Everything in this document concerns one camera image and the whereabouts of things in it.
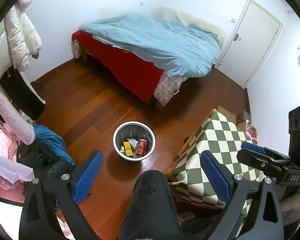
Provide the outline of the red soda can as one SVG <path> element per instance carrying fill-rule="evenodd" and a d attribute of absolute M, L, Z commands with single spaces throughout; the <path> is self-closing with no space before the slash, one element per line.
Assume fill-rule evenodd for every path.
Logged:
<path fill-rule="evenodd" d="M 138 157 L 143 157 L 147 151 L 148 141 L 146 139 L 139 139 L 136 145 L 135 153 Z"/>

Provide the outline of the silver wrapper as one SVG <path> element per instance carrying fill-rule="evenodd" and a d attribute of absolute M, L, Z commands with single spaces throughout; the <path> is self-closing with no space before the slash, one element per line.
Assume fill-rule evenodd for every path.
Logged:
<path fill-rule="evenodd" d="M 136 147 L 138 145 L 138 141 L 134 138 L 127 138 L 127 141 L 130 143 L 133 150 L 136 150 Z"/>

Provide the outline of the yellow small box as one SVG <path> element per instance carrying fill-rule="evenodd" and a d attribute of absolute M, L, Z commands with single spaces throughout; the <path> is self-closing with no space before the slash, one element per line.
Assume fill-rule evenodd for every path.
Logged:
<path fill-rule="evenodd" d="M 125 155 L 131 157 L 134 155 L 130 142 L 124 141 L 123 146 L 125 148 Z"/>

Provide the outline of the white round trash bin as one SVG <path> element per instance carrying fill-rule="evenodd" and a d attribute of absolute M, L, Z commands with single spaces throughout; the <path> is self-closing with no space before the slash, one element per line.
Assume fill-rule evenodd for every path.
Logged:
<path fill-rule="evenodd" d="M 147 125 L 129 121 L 115 130 L 113 145 L 121 158 L 138 162 L 148 158 L 154 152 L 156 140 L 153 131 Z"/>

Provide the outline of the pink plush toy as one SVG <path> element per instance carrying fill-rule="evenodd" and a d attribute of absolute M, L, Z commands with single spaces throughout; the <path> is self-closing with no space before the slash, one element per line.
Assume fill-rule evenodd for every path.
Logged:
<path fill-rule="evenodd" d="M 253 142 L 253 144 L 258 144 L 256 128 L 250 124 L 249 120 L 245 120 L 245 135 Z"/>

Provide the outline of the green white checkered tablecloth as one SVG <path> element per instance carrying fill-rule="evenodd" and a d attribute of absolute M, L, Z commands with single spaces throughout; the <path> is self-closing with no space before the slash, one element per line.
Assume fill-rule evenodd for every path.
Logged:
<path fill-rule="evenodd" d="M 260 182 L 261 171 L 240 163 L 238 151 L 250 139 L 222 113 L 213 110 L 187 140 L 167 177 L 179 202 L 223 209 L 235 188 L 232 176 Z"/>

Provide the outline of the flat cardboard piece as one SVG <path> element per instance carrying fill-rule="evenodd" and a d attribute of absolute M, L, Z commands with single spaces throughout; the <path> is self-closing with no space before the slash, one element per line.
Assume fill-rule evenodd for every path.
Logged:
<path fill-rule="evenodd" d="M 236 116 L 233 113 L 231 113 L 230 111 L 226 110 L 224 107 L 222 107 L 220 105 L 217 106 L 217 111 L 219 111 L 220 113 L 222 113 L 228 119 L 230 119 L 230 118 L 236 118 Z"/>

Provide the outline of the blue jacket pile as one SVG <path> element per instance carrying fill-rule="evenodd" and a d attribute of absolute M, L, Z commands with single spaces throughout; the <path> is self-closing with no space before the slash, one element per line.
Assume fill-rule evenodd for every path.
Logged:
<path fill-rule="evenodd" d="M 43 125 L 33 124 L 36 139 L 44 142 L 49 148 L 61 158 L 67 161 L 72 166 L 76 166 L 74 160 L 68 155 L 65 142 L 62 137 Z"/>

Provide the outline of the black fuzzy trouser leg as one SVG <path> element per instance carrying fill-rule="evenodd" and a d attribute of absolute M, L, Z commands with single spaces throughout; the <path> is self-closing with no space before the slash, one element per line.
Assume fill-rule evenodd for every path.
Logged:
<path fill-rule="evenodd" d="M 136 180 L 118 239 L 165 239 L 183 234 L 167 177 L 148 170 Z"/>

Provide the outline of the pink knitted garment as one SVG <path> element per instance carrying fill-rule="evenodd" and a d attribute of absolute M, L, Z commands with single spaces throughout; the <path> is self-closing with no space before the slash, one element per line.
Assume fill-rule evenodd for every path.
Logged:
<path fill-rule="evenodd" d="M 33 126 L 23 119 L 1 91 L 0 115 L 5 120 L 10 132 L 15 134 L 24 144 L 30 145 L 34 142 L 36 135 Z"/>

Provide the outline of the patterned mattress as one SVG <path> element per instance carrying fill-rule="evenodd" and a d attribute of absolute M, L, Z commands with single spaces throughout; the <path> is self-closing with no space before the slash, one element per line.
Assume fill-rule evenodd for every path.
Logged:
<path fill-rule="evenodd" d="M 165 72 L 162 74 L 159 82 L 154 90 L 154 97 L 157 99 L 158 103 L 165 107 L 167 103 L 173 98 L 176 94 L 179 93 L 181 84 L 186 81 L 187 77 L 176 77 L 171 78 Z"/>

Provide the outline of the light blue duvet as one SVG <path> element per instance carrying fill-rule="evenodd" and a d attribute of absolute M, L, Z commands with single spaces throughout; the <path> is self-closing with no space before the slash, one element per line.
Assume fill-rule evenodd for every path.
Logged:
<path fill-rule="evenodd" d="M 131 51 L 171 78 L 204 77 L 221 54 L 215 34 L 145 14 L 100 19 L 79 29 L 102 43 Z"/>

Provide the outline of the white door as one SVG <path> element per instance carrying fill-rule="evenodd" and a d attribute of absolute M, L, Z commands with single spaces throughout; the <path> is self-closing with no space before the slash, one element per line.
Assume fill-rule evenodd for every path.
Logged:
<path fill-rule="evenodd" d="M 253 0 L 247 0 L 234 33 L 228 39 L 217 70 L 247 88 L 272 50 L 282 23 Z"/>

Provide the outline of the red bed sheet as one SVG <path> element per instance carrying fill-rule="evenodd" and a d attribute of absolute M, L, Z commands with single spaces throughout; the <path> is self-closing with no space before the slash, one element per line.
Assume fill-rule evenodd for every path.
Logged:
<path fill-rule="evenodd" d="M 147 62 L 131 51 L 115 48 L 93 39 L 84 31 L 76 31 L 72 40 L 84 48 L 84 52 L 98 59 L 116 79 L 140 100 L 149 103 L 163 74 L 163 70 Z"/>

